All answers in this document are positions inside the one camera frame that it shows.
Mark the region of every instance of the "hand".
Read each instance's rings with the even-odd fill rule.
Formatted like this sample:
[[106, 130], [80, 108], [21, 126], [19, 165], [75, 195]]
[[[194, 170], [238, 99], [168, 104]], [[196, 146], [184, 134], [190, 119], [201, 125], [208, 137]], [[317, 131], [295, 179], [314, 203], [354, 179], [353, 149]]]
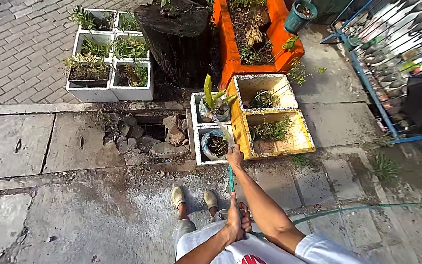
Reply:
[[227, 231], [226, 246], [235, 241], [239, 241], [246, 231], [252, 231], [249, 208], [243, 202], [239, 202], [239, 207], [237, 207], [237, 199], [235, 196], [235, 192], [232, 192], [231, 206], [227, 210], [227, 223], [223, 227], [223, 229]]
[[243, 168], [243, 153], [240, 151], [240, 146], [238, 144], [233, 144], [234, 150], [228, 148], [227, 150], [227, 162], [232, 167], [233, 170]]

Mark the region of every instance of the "tree stump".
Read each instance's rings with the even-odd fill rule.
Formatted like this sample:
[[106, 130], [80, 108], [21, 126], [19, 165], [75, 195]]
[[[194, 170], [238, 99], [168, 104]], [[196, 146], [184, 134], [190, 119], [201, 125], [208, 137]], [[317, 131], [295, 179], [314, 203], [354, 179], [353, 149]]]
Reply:
[[138, 7], [134, 14], [150, 52], [173, 84], [202, 88], [210, 62], [208, 11], [190, 0], [172, 0], [172, 6], [175, 18], [161, 15], [156, 1]]

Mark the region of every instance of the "styrofoam box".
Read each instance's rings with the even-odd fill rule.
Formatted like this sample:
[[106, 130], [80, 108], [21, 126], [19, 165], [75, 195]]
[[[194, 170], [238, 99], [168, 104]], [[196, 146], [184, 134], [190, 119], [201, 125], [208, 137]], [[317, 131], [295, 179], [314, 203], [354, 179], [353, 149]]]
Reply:
[[[116, 38], [122, 38], [122, 39], [132, 38], [135, 41], [146, 43], [146, 40], [144, 40], [143, 35], [138, 35], [138, 34], [123, 34], [123, 33], [118, 33], [118, 34], [115, 34], [115, 39]], [[148, 51], [146, 53], [146, 58], [121, 58], [121, 60], [123, 60], [123, 61], [138, 61], [138, 60], [146, 60], [146, 61], [149, 61], [150, 60], [149, 58], [150, 58], [150, 51], [149, 51], [149, 48], [148, 48]]]
[[[231, 137], [234, 137], [234, 134], [232, 132], [232, 127], [230, 125], [224, 125], [229, 131], [229, 134]], [[195, 128], [195, 134], [193, 135], [193, 140], [195, 141], [195, 154], [196, 154], [196, 165], [202, 166], [202, 165], [217, 165], [217, 164], [226, 164], [227, 160], [216, 160], [211, 161], [206, 157], [206, 155], [203, 153], [201, 149], [201, 138], [203, 135], [208, 133], [211, 130], [220, 130], [219, 126], [213, 125], [213, 126], [207, 126], [207, 127], [199, 127]]]
[[[81, 53], [81, 47], [83, 46], [83, 42], [86, 38], [92, 39], [98, 44], [105, 45], [105, 44], [111, 44], [114, 40], [114, 34], [112, 33], [83, 33], [83, 32], [77, 32], [76, 33], [76, 40], [74, 41], [74, 48], [73, 48], [73, 55], [76, 55], [76, 53]], [[113, 57], [114, 50], [113, 47], [110, 47], [109, 51], [109, 58]]]
[[134, 34], [134, 35], [143, 35], [141, 31], [134, 31], [134, 30], [120, 30], [118, 27], [120, 26], [120, 15], [131, 15], [134, 16], [133, 13], [117, 11], [117, 15], [115, 17], [115, 24], [114, 24], [114, 31], [116, 33], [124, 33], [124, 34]]
[[[118, 86], [120, 81], [120, 77], [117, 73], [117, 68], [121, 64], [132, 63], [138, 66], [143, 66], [148, 68], [148, 80], [146, 86], [144, 87], [131, 87], [131, 86]], [[152, 80], [152, 70], [151, 70], [151, 62], [149, 61], [124, 61], [124, 60], [117, 60], [114, 58], [114, 71], [112, 71], [112, 77], [110, 82], [110, 89], [113, 93], [117, 96], [117, 98], [121, 101], [152, 101], [153, 93], [154, 93], [154, 82]]]
[[[84, 11], [89, 11], [91, 14], [98, 18], [104, 17], [104, 12], [112, 12], [114, 14], [114, 18], [116, 17], [117, 10], [111, 10], [111, 9], [84, 9]], [[100, 31], [100, 30], [87, 30], [82, 29], [81, 25], [79, 25], [77, 31], [83, 32], [83, 33], [114, 33], [114, 27], [115, 27], [115, 19], [114, 19], [114, 26], [112, 27], [111, 31]]]
[[92, 102], [118, 102], [116, 95], [110, 90], [111, 74], [108, 75], [106, 87], [79, 87], [74, 83], [66, 80], [66, 91], [70, 92], [74, 97], [83, 103]]
[[[191, 119], [193, 122], [193, 128], [196, 129], [198, 127], [208, 127], [208, 126], [214, 126], [217, 125], [217, 123], [212, 122], [212, 123], [205, 123], [201, 116], [200, 116], [200, 112], [198, 110], [198, 105], [200, 103], [201, 98], [204, 96], [204, 93], [192, 93], [191, 94]], [[221, 99], [226, 98], [226, 95], [224, 94], [223, 96], [221, 96]], [[229, 125], [231, 124], [231, 121], [229, 120], [228, 122], [221, 122], [222, 125]]]

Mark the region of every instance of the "red logo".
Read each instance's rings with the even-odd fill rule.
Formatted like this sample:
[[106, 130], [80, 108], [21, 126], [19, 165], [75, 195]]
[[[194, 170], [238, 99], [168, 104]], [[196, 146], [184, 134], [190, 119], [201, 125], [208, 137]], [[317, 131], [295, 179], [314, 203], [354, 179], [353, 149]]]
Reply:
[[266, 262], [254, 255], [245, 255], [242, 258], [241, 264], [266, 264]]

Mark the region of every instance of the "shorts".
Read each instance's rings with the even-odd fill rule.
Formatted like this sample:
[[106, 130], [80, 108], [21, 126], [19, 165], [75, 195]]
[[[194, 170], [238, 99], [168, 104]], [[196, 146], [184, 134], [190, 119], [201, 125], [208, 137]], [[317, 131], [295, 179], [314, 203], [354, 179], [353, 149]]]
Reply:
[[[226, 219], [227, 219], [227, 210], [222, 209], [214, 215], [214, 217], [212, 219], [212, 223], [217, 222], [217, 221], [221, 221], [221, 220], [226, 220]], [[196, 230], [196, 226], [191, 220], [180, 219], [177, 222], [177, 224], [173, 228], [173, 233], [172, 233], [172, 237], [173, 237], [173, 241], [174, 241], [174, 245], [175, 245], [175, 252], [177, 252], [177, 244], [179, 243], [180, 238], [183, 235], [185, 235], [187, 233], [191, 233], [195, 230]]]

